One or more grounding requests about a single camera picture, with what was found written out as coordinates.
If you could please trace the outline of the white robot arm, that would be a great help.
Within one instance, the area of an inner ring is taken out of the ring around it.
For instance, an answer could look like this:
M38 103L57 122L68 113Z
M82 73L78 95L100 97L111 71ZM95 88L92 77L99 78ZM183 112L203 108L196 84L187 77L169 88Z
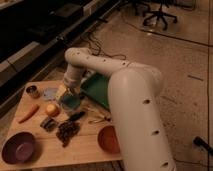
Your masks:
M177 171L156 96L161 72L150 65L94 56L87 48L69 48L63 85L72 90L85 69L109 78L108 103L126 171Z

